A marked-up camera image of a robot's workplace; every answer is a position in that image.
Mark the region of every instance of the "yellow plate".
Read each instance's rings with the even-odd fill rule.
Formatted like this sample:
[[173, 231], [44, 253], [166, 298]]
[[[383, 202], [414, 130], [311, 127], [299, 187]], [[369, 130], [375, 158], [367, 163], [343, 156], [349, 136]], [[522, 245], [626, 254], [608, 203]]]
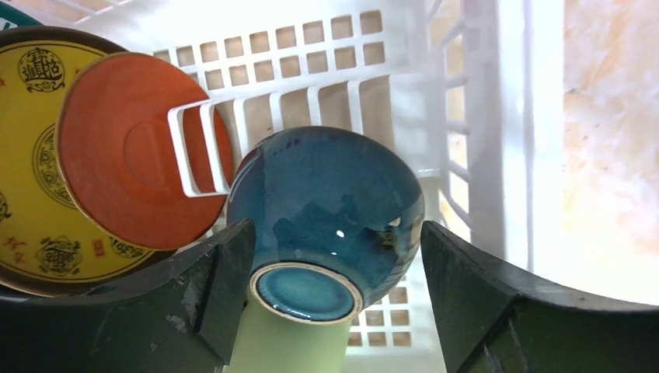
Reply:
[[56, 166], [54, 123], [67, 88], [89, 63], [120, 51], [58, 27], [0, 33], [0, 284], [46, 296], [79, 292], [173, 254], [97, 228], [73, 204]]

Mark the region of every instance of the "orange saucer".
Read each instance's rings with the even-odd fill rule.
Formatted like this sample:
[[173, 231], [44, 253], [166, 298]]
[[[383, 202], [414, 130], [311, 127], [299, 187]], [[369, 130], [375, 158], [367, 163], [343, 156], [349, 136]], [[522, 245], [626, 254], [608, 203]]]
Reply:
[[[61, 175], [76, 206], [112, 235], [151, 249], [178, 249], [218, 219], [226, 196], [183, 193], [167, 113], [208, 99], [178, 68], [145, 54], [113, 54], [82, 71], [56, 129]], [[214, 115], [225, 177], [232, 148]], [[190, 167], [201, 191], [213, 190], [198, 110], [183, 115]]]

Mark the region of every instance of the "blue bowl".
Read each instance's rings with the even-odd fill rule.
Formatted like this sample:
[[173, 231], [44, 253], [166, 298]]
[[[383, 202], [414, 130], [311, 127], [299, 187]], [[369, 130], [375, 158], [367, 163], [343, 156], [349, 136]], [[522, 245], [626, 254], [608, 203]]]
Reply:
[[229, 224], [256, 224], [256, 299], [287, 319], [327, 324], [353, 318], [403, 277], [419, 247], [424, 196], [378, 142], [299, 127], [243, 159], [227, 208]]
[[9, 4], [0, 2], [0, 31], [20, 26], [40, 26], [41, 23]]

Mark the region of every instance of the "plate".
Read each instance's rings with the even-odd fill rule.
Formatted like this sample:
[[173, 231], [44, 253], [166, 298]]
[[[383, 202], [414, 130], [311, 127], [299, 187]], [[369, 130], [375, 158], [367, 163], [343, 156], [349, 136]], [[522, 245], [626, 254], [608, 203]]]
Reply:
[[55, 121], [75, 74], [124, 49], [80, 31], [0, 33], [0, 284], [35, 295], [85, 291], [167, 255], [98, 229], [57, 170]]
[[[226, 196], [183, 192], [167, 113], [208, 99], [186, 73], [158, 58], [113, 54], [81, 72], [56, 130], [59, 169], [80, 211], [115, 237], [173, 250], [202, 237]], [[221, 164], [232, 176], [232, 147], [214, 113]], [[183, 114], [190, 167], [201, 191], [213, 189], [199, 110]]]

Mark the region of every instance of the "white dish rack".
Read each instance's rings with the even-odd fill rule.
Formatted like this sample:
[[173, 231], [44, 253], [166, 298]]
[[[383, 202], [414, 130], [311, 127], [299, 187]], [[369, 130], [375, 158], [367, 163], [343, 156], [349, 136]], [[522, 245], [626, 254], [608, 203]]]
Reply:
[[[462, 224], [462, 235], [479, 248], [537, 274], [557, 271], [562, 1], [11, 5], [180, 67], [211, 97], [190, 106], [223, 114], [236, 158], [291, 125], [334, 125], [372, 137], [420, 178], [427, 219], [451, 229]], [[432, 30], [437, 25], [441, 35]], [[456, 46], [463, 56], [457, 70], [447, 56]], [[451, 141], [466, 143], [465, 154], [453, 156]], [[216, 186], [228, 189], [222, 180]], [[449, 213], [459, 219], [443, 216]], [[346, 373], [444, 371], [420, 257], [388, 297], [362, 312], [349, 344]]]

